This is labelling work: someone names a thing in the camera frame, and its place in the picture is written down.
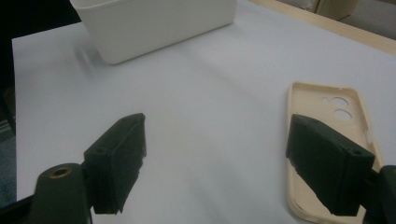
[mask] white container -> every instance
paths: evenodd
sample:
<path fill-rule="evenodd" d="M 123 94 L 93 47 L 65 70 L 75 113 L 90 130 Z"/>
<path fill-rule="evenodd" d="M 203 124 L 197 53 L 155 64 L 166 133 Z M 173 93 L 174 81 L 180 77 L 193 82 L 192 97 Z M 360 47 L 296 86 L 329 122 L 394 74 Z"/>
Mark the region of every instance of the white container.
<path fill-rule="evenodd" d="M 70 0 L 102 58 L 120 63 L 233 21 L 236 0 Z"/>

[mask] white table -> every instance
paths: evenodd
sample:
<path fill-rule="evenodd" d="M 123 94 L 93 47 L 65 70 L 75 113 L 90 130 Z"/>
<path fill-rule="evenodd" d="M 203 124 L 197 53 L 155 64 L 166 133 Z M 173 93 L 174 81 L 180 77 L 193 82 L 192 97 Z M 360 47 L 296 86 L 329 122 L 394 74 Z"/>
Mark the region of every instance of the white table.
<path fill-rule="evenodd" d="M 287 88 L 349 86 L 396 164 L 396 57 L 245 0 L 233 24 L 118 65 L 82 24 L 14 39 L 18 199 L 117 119 L 147 116 L 148 156 L 100 223 L 304 223 L 286 203 Z"/>

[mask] white surface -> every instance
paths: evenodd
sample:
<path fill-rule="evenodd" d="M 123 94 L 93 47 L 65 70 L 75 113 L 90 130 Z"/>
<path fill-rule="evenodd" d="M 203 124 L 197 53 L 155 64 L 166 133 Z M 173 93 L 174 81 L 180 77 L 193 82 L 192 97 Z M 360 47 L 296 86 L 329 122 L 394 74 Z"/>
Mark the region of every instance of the white surface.
<path fill-rule="evenodd" d="M 107 63 L 120 63 L 233 21 L 236 0 L 71 0 Z"/>
<path fill-rule="evenodd" d="M 238 1 L 234 23 L 115 66 L 82 24 L 15 39 L 18 199 L 117 119 L 147 116 L 124 213 L 94 223 L 304 223 L 286 203 L 287 90 L 350 86 L 396 163 L 396 57 Z"/>

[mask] phone case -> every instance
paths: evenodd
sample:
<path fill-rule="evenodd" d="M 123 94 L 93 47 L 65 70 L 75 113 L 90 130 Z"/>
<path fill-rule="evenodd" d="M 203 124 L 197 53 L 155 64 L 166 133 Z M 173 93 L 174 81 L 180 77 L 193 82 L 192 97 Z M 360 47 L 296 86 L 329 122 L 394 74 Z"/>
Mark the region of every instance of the phone case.
<path fill-rule="evenodd" d="M 369 117 L 363 100 L 351 88 L 322 86 L 302 82 L 293 83 L 288 94 L 287 134 L 292 114 L 318 119 L 337 132 L 375 154 L 373 169 L 383 165 L 380 152 L 372 136 Z M 300 218 L 315 223 L 361 224 L 365 209 L 361 206 L 356 217 L 338 217 L 318 200 L 314 191 L 287 164 L 287 200 L 290 209 Z"/>

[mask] brass screw hole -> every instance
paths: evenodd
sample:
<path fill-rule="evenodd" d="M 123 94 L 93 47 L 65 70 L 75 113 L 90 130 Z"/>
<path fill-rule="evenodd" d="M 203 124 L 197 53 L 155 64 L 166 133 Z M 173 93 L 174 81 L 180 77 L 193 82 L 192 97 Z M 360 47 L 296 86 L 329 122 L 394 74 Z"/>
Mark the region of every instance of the brass screw hole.
<path fill-rule="evenodd" d="M 72 173 L 72 169 L 71 168 L 69 168 L 69 167 L 61 167 L 61 168 L 55 170 L 54 172 L 52 172 L 49 175 L 49 178 L 51 178 L 51 179 L 59 179 L 59 178 L 62 178 L 62 177 L 65 177 L 65 176 L 69 175 L 70 173 Z"/>

